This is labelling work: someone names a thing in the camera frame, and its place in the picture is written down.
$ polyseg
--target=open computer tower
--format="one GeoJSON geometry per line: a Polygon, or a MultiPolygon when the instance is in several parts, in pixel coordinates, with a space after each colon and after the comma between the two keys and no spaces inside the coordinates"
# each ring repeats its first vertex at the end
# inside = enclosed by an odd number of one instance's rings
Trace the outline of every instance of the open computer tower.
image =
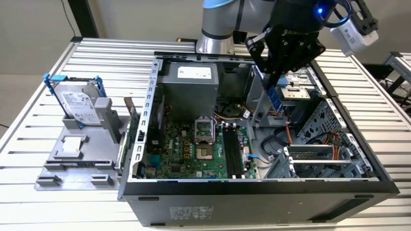
{"type": "Polygon", "coordinates": [[[119,198],[143,226],[338,222],[398,194],[315,62],[155,53],[119,198]]]}

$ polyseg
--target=motherboard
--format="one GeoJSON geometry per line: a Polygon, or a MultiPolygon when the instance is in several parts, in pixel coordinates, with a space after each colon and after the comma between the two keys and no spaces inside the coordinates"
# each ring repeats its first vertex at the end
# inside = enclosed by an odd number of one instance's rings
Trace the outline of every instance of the motherboard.
{"type": "Polygon", "coordinates": [[[255,178],[255,165],[246,154],[251,152],[246,128],[231,129],[235,143],[227,143],[222,125],[209,132],[210,125],[170,122],[165,131],[165,147],[159,154],[150,155],[147,178],[155,179],[227,179],[235,178],[233,163],[239,163],[239,178],[255,178]],[[214,133],[214,142],[199,142],[197,137],[214,133]]]}

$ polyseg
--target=power supply label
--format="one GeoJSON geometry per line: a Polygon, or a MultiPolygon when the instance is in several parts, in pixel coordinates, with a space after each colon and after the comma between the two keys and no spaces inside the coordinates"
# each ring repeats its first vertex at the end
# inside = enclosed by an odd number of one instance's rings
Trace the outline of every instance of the power supply label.
{"type": "Polygon", "coordinates": [[[182,66],[178,70],[178,78],[203,78],[211,79],[210,67],[182,66]]]}

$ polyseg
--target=aluminum workbench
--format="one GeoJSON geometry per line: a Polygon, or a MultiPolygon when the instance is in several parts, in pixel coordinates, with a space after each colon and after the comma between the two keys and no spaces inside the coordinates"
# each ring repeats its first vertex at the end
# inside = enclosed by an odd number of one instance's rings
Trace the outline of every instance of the aluminum workbench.
{"type": "Polygon", "coordinates": [[[411,53],[393,52],[385,64],[390,65],[405,80],[411,83],[411,53]]]}
{"type": "MultiPolygon", "coordinates": [[[[154,51],[194,52],[194,43],[86,38],[70,43],[50,74],[105,79],[114,109],[123,97],[145,102],[154,51]]],[[[243,46],[237,54],[247,55],[243,46]]],[[[328,50],[317,62],[401,190],[338,224],[177,227],[177,230],[411,230],[411,120],[356,57],[328,50]]],[[[35,180],[63,128],[63,110],[42,84],[0,140],[0,230],[149,230],[118,191],[35,190],[35,180]]]]}

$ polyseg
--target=gray floor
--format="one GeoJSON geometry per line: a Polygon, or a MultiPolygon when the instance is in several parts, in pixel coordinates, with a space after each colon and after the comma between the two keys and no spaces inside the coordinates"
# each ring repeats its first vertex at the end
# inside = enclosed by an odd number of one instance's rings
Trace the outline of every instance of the gray floor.
{"type": "MultiPolygon", "coordinates": [[[[13,124],[41,83],[42,75],[0,75],[0,124],[13,124]]],[[[0,137],[6,131],[0,126],[0,137]]]]}

